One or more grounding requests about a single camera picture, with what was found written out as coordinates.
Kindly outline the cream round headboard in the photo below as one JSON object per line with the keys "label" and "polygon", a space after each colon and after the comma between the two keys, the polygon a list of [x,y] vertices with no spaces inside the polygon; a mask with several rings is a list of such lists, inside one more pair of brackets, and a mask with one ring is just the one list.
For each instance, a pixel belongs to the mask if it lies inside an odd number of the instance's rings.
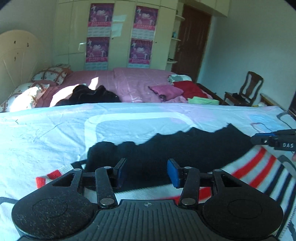
{"label": "cream round headboard", "polygon": [[24,30],[7,31],[0,38],[0,96],[4,102],[16,87],[32,79],[40,63],[40,42]]}

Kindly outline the upper left pink poster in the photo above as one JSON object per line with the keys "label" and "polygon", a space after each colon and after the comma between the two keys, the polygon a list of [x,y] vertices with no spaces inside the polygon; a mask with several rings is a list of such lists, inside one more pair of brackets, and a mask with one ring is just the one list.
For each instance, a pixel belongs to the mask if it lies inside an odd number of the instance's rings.
{"label": "upper left pink poster", "polygon": [[87,37],[110,37],[114,4],[91,4]]}

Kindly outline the cream wardrobe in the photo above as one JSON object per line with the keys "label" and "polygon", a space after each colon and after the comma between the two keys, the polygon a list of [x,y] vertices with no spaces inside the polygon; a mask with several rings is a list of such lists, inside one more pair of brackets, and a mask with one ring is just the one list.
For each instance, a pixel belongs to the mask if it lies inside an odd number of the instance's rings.
{"label": "cream wardrobe", "polygon": [[54,62],[74,71],[165,70],[174,63],[184,5],[226,17],[230,1],[58,1]]}

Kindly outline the dark wooden chair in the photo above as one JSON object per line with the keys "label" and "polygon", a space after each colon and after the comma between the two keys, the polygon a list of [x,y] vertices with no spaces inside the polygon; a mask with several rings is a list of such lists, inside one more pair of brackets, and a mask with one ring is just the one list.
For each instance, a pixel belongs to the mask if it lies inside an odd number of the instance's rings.
{"label": "dark wooden chair", "polygon": [[244,84],[240,87],[238,93],[225,92],[223,104],[226,105],[228,99],[235,106],[251,107],[264,83],[264,78],[259,74],[248,71]]}

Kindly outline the patterned pillow near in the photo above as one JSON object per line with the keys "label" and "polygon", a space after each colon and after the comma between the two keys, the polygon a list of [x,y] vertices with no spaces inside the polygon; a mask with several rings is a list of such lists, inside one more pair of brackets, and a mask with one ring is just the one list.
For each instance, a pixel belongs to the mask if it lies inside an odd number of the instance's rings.
{"label": "patterned pillow near", "polygon": [[19,85],[1,104],[1,113],[33,109],[50,87],[49,84],[28,82]]}

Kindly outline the pink poster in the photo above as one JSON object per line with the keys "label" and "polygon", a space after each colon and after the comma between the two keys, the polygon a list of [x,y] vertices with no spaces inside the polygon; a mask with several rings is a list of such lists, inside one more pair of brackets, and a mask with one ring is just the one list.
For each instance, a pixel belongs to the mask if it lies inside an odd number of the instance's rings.
{"label": "pink poster", "polygon": [[128,68],[149,68],[152,54],[151,40],[132,39],[130,44]]}
{"label": "pink poster", "polygon": [[91,4],[87,37],[110,37],[114,4]]}
{"label": "pink poster", "polygon": [[88,37],[85,70],[107,70],[110,37]]}
{"label": "pink poster", "polygon": [[132,39],[154,40],[158,9],[136,6],[132,27]]}

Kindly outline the black clothes on pink bed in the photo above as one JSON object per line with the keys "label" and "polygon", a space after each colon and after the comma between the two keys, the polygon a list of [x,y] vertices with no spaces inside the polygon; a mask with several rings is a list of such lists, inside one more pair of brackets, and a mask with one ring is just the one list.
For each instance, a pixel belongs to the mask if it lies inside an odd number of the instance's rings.
{"label": "black clothes on pink bed", "polygon": [[55,106],[77,105],[85,103],[117,103],[120,98],[113,92],[100,85],[95,90],[86,85],[77,85],[69,99],[62,99]]}

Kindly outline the patterned pillow far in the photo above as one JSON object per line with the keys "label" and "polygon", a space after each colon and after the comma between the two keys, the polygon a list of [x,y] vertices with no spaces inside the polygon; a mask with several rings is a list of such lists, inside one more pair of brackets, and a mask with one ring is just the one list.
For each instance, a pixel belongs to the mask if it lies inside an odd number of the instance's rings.
{"label": "patterned pillow far", "polygon": [[32,82],[49,84],[53,86],[61,85],[65,78],[72,74],[73,71],[67,67],[54,66],[41,70],[33,78]]}

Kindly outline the upper right pink poster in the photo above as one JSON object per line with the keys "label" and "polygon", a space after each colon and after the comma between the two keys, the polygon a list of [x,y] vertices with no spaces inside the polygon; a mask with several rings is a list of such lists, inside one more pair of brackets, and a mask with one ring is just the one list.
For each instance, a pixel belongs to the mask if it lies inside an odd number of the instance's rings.
{"label": "upper right pink poster", "polygon": [[158,9],[136,6],[132,27],[132,39],[154,40]]}

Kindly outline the patterned pillow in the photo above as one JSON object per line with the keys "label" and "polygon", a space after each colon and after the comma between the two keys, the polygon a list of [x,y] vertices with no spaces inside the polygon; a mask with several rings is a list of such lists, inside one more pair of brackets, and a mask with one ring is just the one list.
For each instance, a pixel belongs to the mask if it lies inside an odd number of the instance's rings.
{"label": "patterned pillow", "polygon": [[49,84],[28,82],[19,85],[1,104],[1,113],[33,109],[50,87]]}
{"label": "patterned pillow", "polygon": [[53,86],[61,85],[65,78],[72,74],[73,71],[67,67],[54,66],[41,70],[33,78],[32,82],[49,84]]}

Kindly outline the lower left pink poster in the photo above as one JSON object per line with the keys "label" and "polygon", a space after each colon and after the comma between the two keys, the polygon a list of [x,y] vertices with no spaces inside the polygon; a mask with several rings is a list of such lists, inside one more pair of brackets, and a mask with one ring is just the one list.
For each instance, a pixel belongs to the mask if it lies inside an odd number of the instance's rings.
{"label": "lower left pink poster", "polygon": [[88,37],[85,70],[107,70],[110,37]]}

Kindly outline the lower right pink poster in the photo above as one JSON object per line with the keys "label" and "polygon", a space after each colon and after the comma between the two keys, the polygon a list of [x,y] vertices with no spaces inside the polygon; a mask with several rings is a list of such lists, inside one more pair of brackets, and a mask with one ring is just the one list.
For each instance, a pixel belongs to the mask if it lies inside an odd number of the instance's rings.
{"label": "lower right pink poster", "polygon": [[151,40],[132,39],[130,44],[128,68],[149,68],[152,54]]}

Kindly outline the red black white striped sweater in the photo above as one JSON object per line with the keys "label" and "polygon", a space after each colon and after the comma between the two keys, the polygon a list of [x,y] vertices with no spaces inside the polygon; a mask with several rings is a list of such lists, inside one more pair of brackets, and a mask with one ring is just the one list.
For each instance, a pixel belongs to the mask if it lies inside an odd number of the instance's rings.
{"label": "red black white striped sweater", "polygon": [[89,149],[86,160],[37,177],[36,184],[42,187],[74,168],[93,172],[122,157],[128,160],[128,177],[119,192],[123,197],[178,198],[165,173],[169,158],[205,173],[221,168],[278,201],[284,212],[279,238],[295,240],[295,178],[285,167],[285,156],[276,157],[268,148],[253,146],[250,137],[233,125],[213,133],[191,128],[171,135],[156,134],[139,145],[99,142]]}

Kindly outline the green folded garment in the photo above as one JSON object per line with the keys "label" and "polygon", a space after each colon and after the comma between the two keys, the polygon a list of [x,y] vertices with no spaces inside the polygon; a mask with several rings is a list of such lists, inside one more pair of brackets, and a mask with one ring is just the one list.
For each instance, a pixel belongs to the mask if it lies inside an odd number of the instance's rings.
{"label": "green folded garment", "polygon": [[189,104],[202,104],[202,105],[219,105],[220,102],[215,99],[203,98],[194,96],[193,98],[187,99]]}

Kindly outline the dark brown wooden door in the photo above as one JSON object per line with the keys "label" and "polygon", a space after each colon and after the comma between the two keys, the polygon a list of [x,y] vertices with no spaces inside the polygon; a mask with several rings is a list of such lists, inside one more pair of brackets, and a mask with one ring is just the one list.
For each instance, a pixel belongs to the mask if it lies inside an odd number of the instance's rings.
{"label": "dark brown wooden door", "polygon": [[208,40],[212,16],[204,11],[185,4],[179,28],[179,41],[177,42],[171,71],[176,74],[188,75],[197,82],[204,52]]}

